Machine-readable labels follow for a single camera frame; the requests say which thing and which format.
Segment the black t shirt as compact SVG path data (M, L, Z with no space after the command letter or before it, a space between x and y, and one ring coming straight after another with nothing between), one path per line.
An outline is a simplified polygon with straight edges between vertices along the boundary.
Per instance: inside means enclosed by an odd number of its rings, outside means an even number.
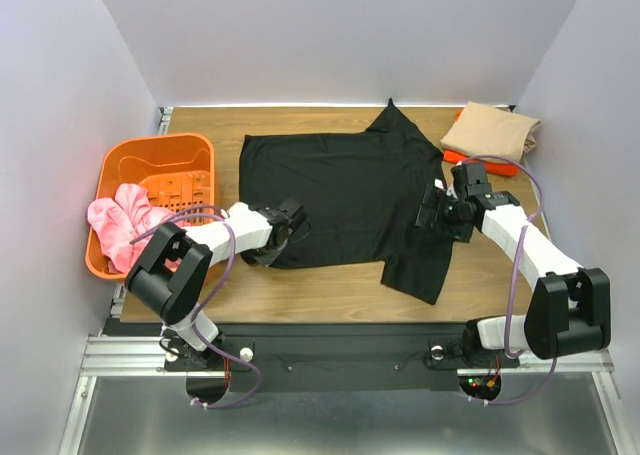
M274 267L381 261L383 285L434 304L452 243L416 221L427 186L443 177L440 150L389 103L361 133L246 136L239 199L303 206L302 233Z

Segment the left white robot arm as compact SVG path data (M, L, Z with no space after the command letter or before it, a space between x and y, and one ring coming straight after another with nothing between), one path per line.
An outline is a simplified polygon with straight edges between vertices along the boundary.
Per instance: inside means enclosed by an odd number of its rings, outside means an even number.
M307 214L293 199L275 208L237 202L220 215L204 213L210 223L178 226L192 216L177 215L155 228L124 286L186 343L191 361L210 369L221 361L223 346L216 339L218 327L199 303L209 269L238 254L271 265L306 224Z

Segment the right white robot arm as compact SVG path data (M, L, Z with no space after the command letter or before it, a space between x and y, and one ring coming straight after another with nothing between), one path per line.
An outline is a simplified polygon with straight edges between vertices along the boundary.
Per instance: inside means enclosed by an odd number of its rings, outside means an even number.
M532 290L526 314L468 322L463 359L482 365L496 351L511 358L530 352L541 360L598 351L611 341L610 280L558 249L508 191L495 190L480 161L455 165L453 183L436 179L425 190L416 224L454 242L479 232L513 263L511 285L523 277Z

